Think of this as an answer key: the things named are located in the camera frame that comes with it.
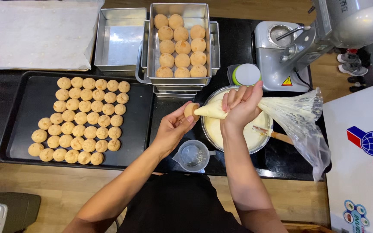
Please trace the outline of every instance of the appliance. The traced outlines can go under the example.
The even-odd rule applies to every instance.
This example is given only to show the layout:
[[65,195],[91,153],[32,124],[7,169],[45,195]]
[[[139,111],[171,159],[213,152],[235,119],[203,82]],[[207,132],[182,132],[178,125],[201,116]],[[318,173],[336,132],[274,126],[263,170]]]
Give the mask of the appliance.
[[373,43],[373,0],[312,0],[310,26],[263,22],[255,29],[257,66],[264,91],[307,92],[307,66],[333,47]]

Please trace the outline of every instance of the piping bag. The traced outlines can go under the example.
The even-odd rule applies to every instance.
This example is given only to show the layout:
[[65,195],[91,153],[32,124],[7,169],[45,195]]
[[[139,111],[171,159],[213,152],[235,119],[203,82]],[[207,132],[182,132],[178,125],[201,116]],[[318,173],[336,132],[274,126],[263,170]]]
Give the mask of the piping bag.
[[[200,107],[190,103],[185,108],[185,116],[193,115],[225,119],[228,113],[222,109],[222,99]],[[258,104],[286,132],[297,151],[313,166],[315,182],[322,178],[329,166],[331,152],[323,134],[315,122],[322,115],[323,97],[320,88],[294,97],[265,97]]]

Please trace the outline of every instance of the black baking tray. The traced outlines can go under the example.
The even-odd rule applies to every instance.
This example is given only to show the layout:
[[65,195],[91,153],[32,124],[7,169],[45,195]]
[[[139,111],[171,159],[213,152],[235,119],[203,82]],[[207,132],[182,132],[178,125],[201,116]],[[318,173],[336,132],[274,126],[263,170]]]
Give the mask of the black baking tray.
[[[127,81],[131,84],[131,90],[127,93],[129,95],[129,101],[125,104],[126,113],[122,115],[123,124],[120,126],[122,129],[122,136],[119,138],[122,143],[121,148],[118,151],[107,150],[104,152],[104,160],[101,165],[82,165],[78,162],[69,164],[65,161],[57,162],[55,160],[43,162],[38,156],[33,157],[28,154],[28,147],[34,143],[31,139],[31,135],[35,130],[39,129],[38,121],[41,118],[50,117],[51,114],[55,113],[53,109],[53,104],[57,101],[55,92],[59,90],[57,80],[60,77],[73,78],[76,76],[82,78],[91,77],[95,80],[102,78],[106,81]],[[21,83],[0,146],[0,159],[12,162],[37,162],[41,165],[51,166],[124,169],[140,156],[149,145],[152,105],[152,86],[138,83],[132,78],[28,71],[21,77]],[[47,141],[44,141],[42,144],[44,148],[49,148],[47,146]]]

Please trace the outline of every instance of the parchment paper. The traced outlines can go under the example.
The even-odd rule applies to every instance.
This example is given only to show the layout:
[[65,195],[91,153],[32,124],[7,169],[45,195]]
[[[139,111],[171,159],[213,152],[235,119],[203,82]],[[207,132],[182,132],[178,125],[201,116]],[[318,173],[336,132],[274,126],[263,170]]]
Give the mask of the parchment paper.
[[90,69],[103,3],[0,1],[0,69]]

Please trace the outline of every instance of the yellow warning label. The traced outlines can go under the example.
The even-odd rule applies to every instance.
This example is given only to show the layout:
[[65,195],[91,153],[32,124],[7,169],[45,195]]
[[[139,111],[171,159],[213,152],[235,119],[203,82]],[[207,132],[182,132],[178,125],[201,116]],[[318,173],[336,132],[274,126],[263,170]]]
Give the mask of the yellow warning label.
[[284,80],[282,86],[289,86],[289,87],[293,87],[292,83],[291,83],[291,79],[290,79],[290,76],[287,77],[286,80]]

